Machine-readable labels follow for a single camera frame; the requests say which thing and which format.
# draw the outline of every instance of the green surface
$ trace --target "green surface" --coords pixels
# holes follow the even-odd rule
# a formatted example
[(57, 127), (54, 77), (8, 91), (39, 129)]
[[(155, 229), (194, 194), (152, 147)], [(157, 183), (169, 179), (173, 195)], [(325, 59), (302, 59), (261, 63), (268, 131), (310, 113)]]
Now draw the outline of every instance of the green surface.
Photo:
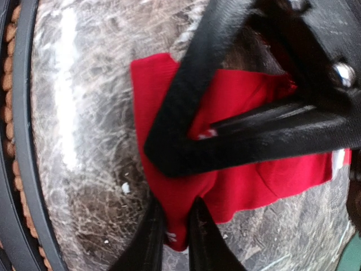
[(337, 271), (361, 271), (361, 239), (358, 234), (350, 241), (342, 254)]

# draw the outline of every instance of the black rim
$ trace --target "black rim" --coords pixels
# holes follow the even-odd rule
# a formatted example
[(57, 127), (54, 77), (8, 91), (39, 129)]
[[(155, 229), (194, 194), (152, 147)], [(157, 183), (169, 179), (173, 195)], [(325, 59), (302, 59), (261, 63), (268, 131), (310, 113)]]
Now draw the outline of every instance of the black rim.
[[(3, 37), (5, 25), (10, 22), (12, 11), (16, 6), (16, 1), (5, 0), (0, 4), (0, 35)], [(2, 59), (6, 55), (6, 46), (0, 44)], [(1, 140), (6, 138), (5, 124), (0, 123)], [(46, 270), (43, 258), (38, 250), (38, 243), (30, 235), (30, 231), (25, 225), (24, 216), (21, 211), (20, 198), (12, 183), (13, 173), (11, 169), (11, 159), (4, 156), (2, 145), (0, 145), (0, 237), (7, 256), (17, 270)]]
[(67, 266), (61, 256), (42, 195), (33, 146), (30, 69), (37, 6), (38, 0), (22, 1), (20, 18), (17, 22), (13, 67), (13, 78), (16, 80), (13, 80), (12, 97), (16, 153), (24, 192), (39, 242), (46, 252), (50, 265), (55, 270), (65, 271)]

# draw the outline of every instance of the red cloth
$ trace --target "red cloth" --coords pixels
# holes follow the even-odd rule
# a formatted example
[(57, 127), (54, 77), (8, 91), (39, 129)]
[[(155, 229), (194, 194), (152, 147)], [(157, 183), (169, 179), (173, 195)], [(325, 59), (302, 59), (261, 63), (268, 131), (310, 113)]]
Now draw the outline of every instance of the red cloth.
[[(143, 146), (178, 67), (169, 54), (150, 56), (131, 64), (140, 157), (149, 186), (166, 213), (171, 248), (177, 251), (186, 248), (187, 216), (197, 196), (204, 198), (215, 222), (223, 223), (239, 210), (271, 204), (331, 179), (332, 154), (243, 165), (182, 178), (165, 177), (145, 156)], [(218, 70), (202, 98), (188, 136), (197, 139), (209, 124), (293, 91), (287, 76)]]

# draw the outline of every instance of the black triangular bracket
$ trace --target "black triangular bracket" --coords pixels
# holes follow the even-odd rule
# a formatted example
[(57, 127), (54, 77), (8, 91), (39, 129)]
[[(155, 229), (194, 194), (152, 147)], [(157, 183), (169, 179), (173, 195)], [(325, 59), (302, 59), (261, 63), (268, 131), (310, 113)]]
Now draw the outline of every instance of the black triangular bracket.
[[(361, 25), (356, 16), (338, 0), (309, 0), (301, 14), (290, 13), (280, 2), (210, 1), (144, 145), (163, 174), (186, 176), (361, 146)], [(190, 140), (186, 135), (201, 98), (244, 25), (271, 45), (298, 92), (214, 124), (216, 137)], [(346, 77), (353, 77), (335, 74), (337, 63), (347, 65), (351, 73)]]

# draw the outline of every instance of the metal bolt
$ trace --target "metal bolt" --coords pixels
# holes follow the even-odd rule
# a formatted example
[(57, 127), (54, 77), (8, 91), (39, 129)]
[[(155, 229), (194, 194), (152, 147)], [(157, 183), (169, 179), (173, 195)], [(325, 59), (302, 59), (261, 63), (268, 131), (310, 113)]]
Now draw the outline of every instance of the metal bolt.
[(332, 65), (331, 80), (337, 86), (350, 88), (356, 83), (356, 73), (354, 69), (343, 62)]
[(303, 13), (310, 7), (307, 0), (278, 0), (278, 3), (288, 12)]

